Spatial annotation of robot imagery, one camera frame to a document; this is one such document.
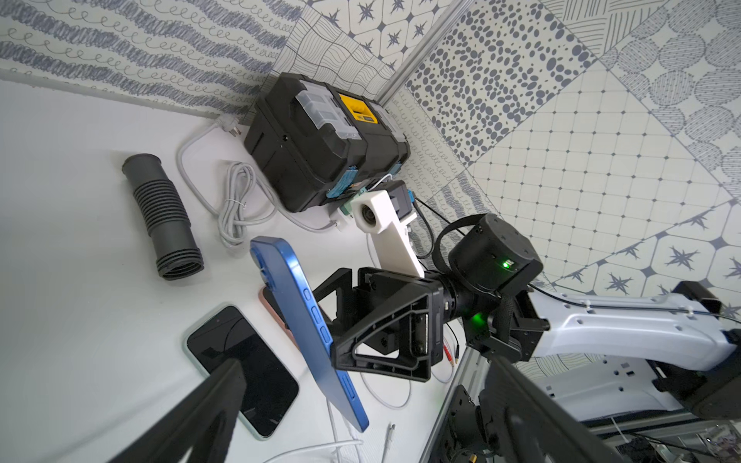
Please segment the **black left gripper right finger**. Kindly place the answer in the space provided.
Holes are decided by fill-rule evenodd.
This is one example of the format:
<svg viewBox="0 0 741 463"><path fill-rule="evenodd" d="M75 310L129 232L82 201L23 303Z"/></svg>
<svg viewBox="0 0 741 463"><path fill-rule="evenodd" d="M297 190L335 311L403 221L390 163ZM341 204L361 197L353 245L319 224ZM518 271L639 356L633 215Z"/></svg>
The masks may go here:
<svg viewBox="0 0 741 463"><path fill-rule="evenodd" d="M507 462L621 462L507 359L489 362L482 433Z"/></svg>

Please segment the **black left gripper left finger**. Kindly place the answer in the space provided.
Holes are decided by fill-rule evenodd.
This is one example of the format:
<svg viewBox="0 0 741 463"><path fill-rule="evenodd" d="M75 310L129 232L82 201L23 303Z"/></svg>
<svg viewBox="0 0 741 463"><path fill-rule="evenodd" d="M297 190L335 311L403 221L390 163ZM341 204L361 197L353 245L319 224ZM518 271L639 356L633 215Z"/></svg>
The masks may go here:
<svg viewBox="0 0 741 463"><path fill-rule="evenodd" d="M231 444L246 382L228 360L114 462L223 462Z"/></svg>

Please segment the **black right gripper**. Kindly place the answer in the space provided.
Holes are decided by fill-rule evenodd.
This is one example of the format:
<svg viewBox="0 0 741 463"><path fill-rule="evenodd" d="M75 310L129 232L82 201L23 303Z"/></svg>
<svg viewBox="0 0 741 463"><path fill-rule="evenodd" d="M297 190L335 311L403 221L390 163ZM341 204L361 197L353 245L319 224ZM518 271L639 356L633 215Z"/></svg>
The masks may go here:
<svg viewBox="0 0 741 463"><path fill-rule="evenodd" d="M336 296L347 330L333 341L336 370L425 382L443 360L446 283L438 272L412 277L341 267L313 290L316 302Z"/></svg>

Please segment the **grey-green case phone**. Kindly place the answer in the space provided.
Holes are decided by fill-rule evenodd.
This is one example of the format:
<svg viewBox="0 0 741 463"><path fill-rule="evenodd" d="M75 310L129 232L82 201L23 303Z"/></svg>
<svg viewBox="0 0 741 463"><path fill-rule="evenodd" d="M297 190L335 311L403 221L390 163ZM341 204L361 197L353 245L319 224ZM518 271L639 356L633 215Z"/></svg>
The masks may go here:
<svg viewBox="0 0 741 463"><path fill-rule="evenodd" d="M273 436L299 394L299 384L237 306L224 304L197 322L183 348L205 374L228 361L241 367L239 418L259 439Z"/></svg>

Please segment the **pink case phone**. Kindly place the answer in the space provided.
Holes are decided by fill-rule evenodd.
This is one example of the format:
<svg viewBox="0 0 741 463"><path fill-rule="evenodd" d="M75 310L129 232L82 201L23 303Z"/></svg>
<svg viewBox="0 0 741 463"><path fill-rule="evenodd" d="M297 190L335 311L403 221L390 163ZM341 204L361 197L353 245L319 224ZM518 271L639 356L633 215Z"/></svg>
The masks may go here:
<svg viewBox="0 0 741 463"><path fill-rule="evenodd" d="M263 287L259 292L259 300L262 303L262 306L266 308L268 314L272 316L272 318L275 320L275 322L279 325L279 327L284 331L284 333L287 335L287 337L291 340L291 342L297 346L297 343L295 341L295 338L293 337L293 333L291 333L291 329L289 329L289 325L285 321L285 318L280 311L280 308L272 294L272 292L269 290L268 287Z"/></svg>

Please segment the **white charging cable blue phone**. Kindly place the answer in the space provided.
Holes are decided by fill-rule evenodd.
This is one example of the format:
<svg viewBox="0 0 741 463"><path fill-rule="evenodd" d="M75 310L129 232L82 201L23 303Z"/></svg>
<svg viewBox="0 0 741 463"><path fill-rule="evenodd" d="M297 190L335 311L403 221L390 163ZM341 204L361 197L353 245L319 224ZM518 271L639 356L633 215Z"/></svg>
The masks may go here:
<svg viewBox="0 0 741 463"><path fill-rule="evenodd" d="M341 440L338 420L335 417L336 408L329 400L325 403L333 436L332 442L314 444L302 448L291 449L290 451L284 451L283 453L278 453L277 455L270 457L268 460L264 461L264 463L283 462L285 459L290 457L308 455L308 453L317 453L318 451L333 451L335 455L334 462L345 462L345 457L343 457L344 448L353 449L355 452L354 462L366 462L366 458L363 456L361 451L364 441L360 438L360 434L350 425L348 420L343 419L343 424L349 434L349 439Z"/></svg>

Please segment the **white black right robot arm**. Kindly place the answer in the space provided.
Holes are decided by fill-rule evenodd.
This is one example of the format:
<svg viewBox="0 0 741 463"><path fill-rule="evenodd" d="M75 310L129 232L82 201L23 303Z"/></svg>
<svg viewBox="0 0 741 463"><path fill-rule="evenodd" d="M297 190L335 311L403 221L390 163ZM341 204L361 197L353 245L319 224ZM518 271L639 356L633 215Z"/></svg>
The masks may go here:
<svg viewBox="0 0 741 463"><path fill-rule="evenodd" d="M719 300L701 284L641 298L556 294L534 286L536 250L497 215L469 215L447 229L461 241L449 254L434 247L434 268L421 276L341 268L315 290L316 299L337 297L335 370L428 381L446 324L459 321L467 347L486 359L601 356L600 374L540 382L579 421L675 409L739 418L740 332L722 325Z"/></svg>

